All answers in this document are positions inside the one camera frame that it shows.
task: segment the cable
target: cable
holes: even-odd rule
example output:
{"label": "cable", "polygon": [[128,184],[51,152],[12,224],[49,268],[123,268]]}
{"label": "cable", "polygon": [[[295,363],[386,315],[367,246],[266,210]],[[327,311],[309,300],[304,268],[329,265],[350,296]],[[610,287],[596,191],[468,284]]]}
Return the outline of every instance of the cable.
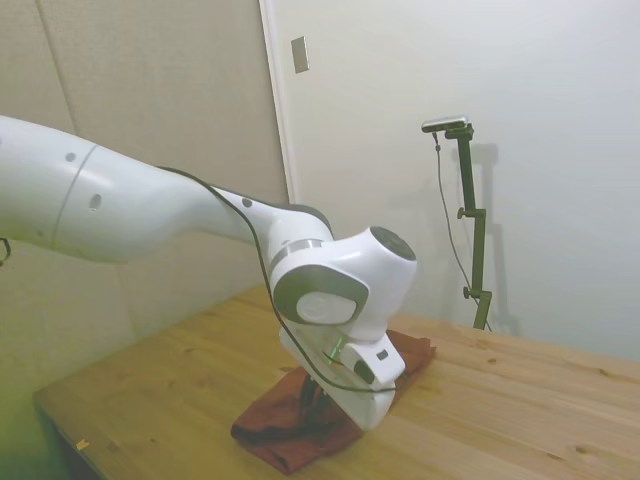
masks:
{"label": "cable", "polygon": [[2,267],[7,262],[7,260],[9,260],[9,257],[11,257],[11,244],[9,243],[9,239],[7,238],[0,238],[0,242],[2,242],[6,251],[4,258],[0,260],[0,267]]}
{"label": "cable", "polygon": [[195,175],[191,175],[190,173],[183,172],[182,170],[178,170],[176,168],[171,168],[171,167],[159,167],[159,168],[161,170],[165,170],[167,172],[171,172],[171,173],[176,173],[178,175],[182,175],[183,177],[187,177],[188,179],[193,180],[194,182],[200,184],[202,187],[207,189],[207,191],[209,193],[211,193],[214,197],[216,197],[218,200],[220,200],[226,206],[231,208],[234,212],[236,212],[240,216],[240,218],[242,218],[245,221],[245,223],[249,227],[249,230],[251,231],[251,235],[253,236],[253,241],[256,244],[256,250],[258,251],[258,260],[260,261],[260,270],[262,270],[262,278],[264,279],[264,283],[267,286],[267,292],[269,293],[269,300],[271,301],[271,307],[273,308],[273,313],[275,313],[276,318],[278,319],[278,323],[280,323],[280,326],[282,327],[282,329],[286,332],[286,334],[289,336],[291,341],[294,343],[294,345],[296,346],[296,348],[298,349],[300,354],[304,357],[304,359],[307,361],[307,363],[309,364],[311,369],[314,371],[314,373],[318,377],[320,377],[325,383],[327,383],[327,385],[329,385],[331,387],[337,388],[339,390],[346,390],[346,391],[349,391],[349,392],[383,393],[383,392],[395,392],[395,391],[398,390],[395,387],[382,388],[380,390],[373,390],[373,389],[370,389],[370,388],[348,387],[346,385],[340,385],[338,383],[335,383],[334,381],[329,380],[327,377],[325,377],[322,374],[322,372],[320,370],[318,370],[318,368],[313,364],[313,362],[311,361],[311,358],[309,357],[307,352],[304,351],[304,348],[302,348],[302,345],[300,345],[300,342],[298,342],[296,337],[293,335],[293,333],[291,332],[291,330],[289,329],[287,324],[284,322],[284,320],[280,316],[280,312],[278,312],[278,309],[276,308],[276,304],[275,304],[275,301],[273,299],[273,294],[271,293],[271,282],[269,282],[269,274],[267,273],[267,267],[265,265],[264,257],[262,255],[262,247],[260,245],[260,238],[258,237],[258,233],[256,232],[256,229],[254,228],[253,224],[251,223],[251,220],[249,220],[249,218],[244,214],[244,212],[242,210],[240,210],[238,207],[236,207],[231,201],[227,200],[227,198],[224,195],[222,195],[220,192],[218,192],[215,188],[213,188],[207,182],[205,182],[203,180],[200,180]]}
{"label": "cable", "polygon": [[[444,218],[447,220],[447,233],[449,234],[449,243],[451,243],[451,249],[453,250],[453,256],[456,257],[456,262],[458,263],[458,267],[460,267],[460,271],[462,272],[462,276],[464,277],[464,281],[467,284],[467,288],[471,290],[471,282],[469,282],[469,277],[467,276],[467,272],[464,270],[462,266],[462,262],[460,261],[460,257],[458,256],[458,249],[456,248],[456,244],[453,241],[453,234],[451,233],[451,220],[449,220],[449,209],[447,208],[447,201],[444,199],[444,190],[442,188],[442,168],[441,168],[441,160],[440,160],[440,150],[442,147],[438,142],[438,134],[436,132],[432,133],[433,139],[436,142],[436,155],[438,156],[438,188],[440,189],[440,198],[442,199],[442,207],[444,208]],[[476,306],[479,306],[479,302],[476,298],[470,297],[475,303]],[[489,324],[489,320],[486,321],[487,328],[490,332],[493,332],[491,325]]]}

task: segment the white wall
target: white wall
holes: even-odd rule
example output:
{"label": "white wall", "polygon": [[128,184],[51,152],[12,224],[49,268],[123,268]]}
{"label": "white wall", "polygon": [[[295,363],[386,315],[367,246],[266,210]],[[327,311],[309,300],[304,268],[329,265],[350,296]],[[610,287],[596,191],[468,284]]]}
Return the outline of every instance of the white wall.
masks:
{"label": "white wall", "polygon": [[[340,234],[382,224],[406,237],[421,262],[407,309],[473,322],[432,139],[419,130],[465,113],[478,205],[490,213],[494,327],[640,360],[640,3],[267,3],[297,200]],[[311,69],[295,75],[300,35]],[[452,212],[454,147],[443,148]],[[472,223],[453,221],[470,269]]]}
{"label": "white wall", "polygon": [[[255,0],[39,0],[76,134],[152,165],[287,199]],[[190,235],[118,268],[147,336],[262,282],[255,249]]]}

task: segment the wall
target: wall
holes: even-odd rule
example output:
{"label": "wall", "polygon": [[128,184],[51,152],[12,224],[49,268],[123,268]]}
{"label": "wall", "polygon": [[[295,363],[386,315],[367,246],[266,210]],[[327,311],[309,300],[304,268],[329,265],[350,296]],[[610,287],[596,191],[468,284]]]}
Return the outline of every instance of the wall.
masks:
{"label": "wall", "polygon": [[[286,200],[256,2],[0,0],[0,11],[3,115]],[[213,237],[122,267],[14,244],[0,269],[0,477],[66,478],[35,390],[259,282],[251,247]]]}
{"label": "wall", "polygon": [[[467,114],[496,330],[640,360],[640,4],[632,0],[267,1],[296,201],[335,230],[396,230],[407,309],[466,325],[423,121]],[[290,41],[307,38],[296,75]],[[450,212],[461,200],[444,141]],[[472,224],[453,219],[470,268]]]}

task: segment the door frame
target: door frame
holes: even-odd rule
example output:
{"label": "door frame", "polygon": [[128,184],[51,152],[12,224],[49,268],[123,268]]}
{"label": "door frame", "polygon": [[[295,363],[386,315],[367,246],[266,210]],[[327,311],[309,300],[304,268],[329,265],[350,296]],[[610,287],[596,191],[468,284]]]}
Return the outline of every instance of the door frame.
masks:
{"label": "door frame", "polygon": [[287,184],[289,202],[300,203],[299,184],[297,182],[297,169],[291,132],[285,115],[286,96],[283,82],[280,78],[283,63],[282,58],[274,45],[276,41],[275,14],[273,3],[277,0],[259,0],[260,16],[262,17],[262,29],[264,31],[264,43],[267,50],[267,61],[269,63],[269,75],[271,77],[271,88],[273,90],[273,103],[276,109],[276,121],[278,124],[278,134],[280,137],[280,148],[282,150],[282,163],[284,165],[284,177]]}

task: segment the brown towel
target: brown towel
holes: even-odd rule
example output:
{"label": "brown towel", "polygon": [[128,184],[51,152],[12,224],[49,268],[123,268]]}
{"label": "brown towel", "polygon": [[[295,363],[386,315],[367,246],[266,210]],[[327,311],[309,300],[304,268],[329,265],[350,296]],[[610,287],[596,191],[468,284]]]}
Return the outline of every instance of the brown towel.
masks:
{"label": "brown towel", "polygon": [[[387,333],[406,364],[403,375],[396,381],[395,403],[429,364],[435,347],[431,347],[427,338],[417,339],[392,330]],[[285,474],[342,450],[362,435],[358,426],[331,400],[321,414],[316,409],[316,414],[310,415],[314,412],[300,402],[306,376],[302,367],[287,373],[253,402],[231,428],[231,436],[243,447]],[[316,395],[316,403],[321,396]]]}

